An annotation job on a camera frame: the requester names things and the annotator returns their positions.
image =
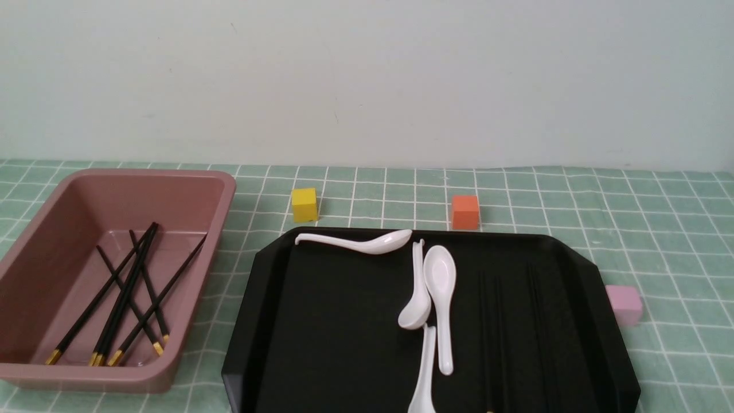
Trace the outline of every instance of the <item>black tray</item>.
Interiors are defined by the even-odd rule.
[[[412,243],[370,256],[294,245],[302,232],[387,231],[301,227],[257,254],[222,368],[233,412],[405,413],[423,341],[397,323],[413,292]],[[486,412],[488,392],[509,401],[496,413],[635,411],[639,384],[595,265],[544,235],[413,232],[421,238],[424,253],[443,245],[457,266],[454,374],[435,367],[437,412]]]

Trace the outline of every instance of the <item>yellow block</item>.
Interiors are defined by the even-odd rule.
[[[293,190],[293,221],[308,222],[319,219],[316,208],[316,188]]]

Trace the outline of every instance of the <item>orange block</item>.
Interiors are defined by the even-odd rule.
[[[479,200],[474,195],[454,195],[451,201],[453,229],[479,229]]]

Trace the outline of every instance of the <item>pink plastic bin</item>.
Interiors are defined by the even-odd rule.
[[[214,171],[90,169],[67,177],[0,262],[0,378],[28,388],[167,391],[234,190],[232,176]],[[113,286],[57,364],[44,365],[109,277],[95,246],[117,266],[131,249],[128,230],[140,236],[153,221],[161,228],[147,264],[158,292],[208,233],[164,301],[170,339],[163,355],[141,332],[121,366],[87,366],[119,291]],[[150,306],[142,285],[135,299],[143,312]],[[136,323],[127,311],[113,352]]]

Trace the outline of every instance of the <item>wooden cube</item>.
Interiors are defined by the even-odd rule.
[[[479,229],[479,200],[474,195],[454,195],[451,200],[451,227]]]
[[[642,299],[635,287],[628,285],[607,285],[611,309],[620,326],[635,326],[642,318]]]
[[[308,222],[319,219],[319,211],[316,208],[316,188],[293,190],[291,202],[293,204],[294,222]]]

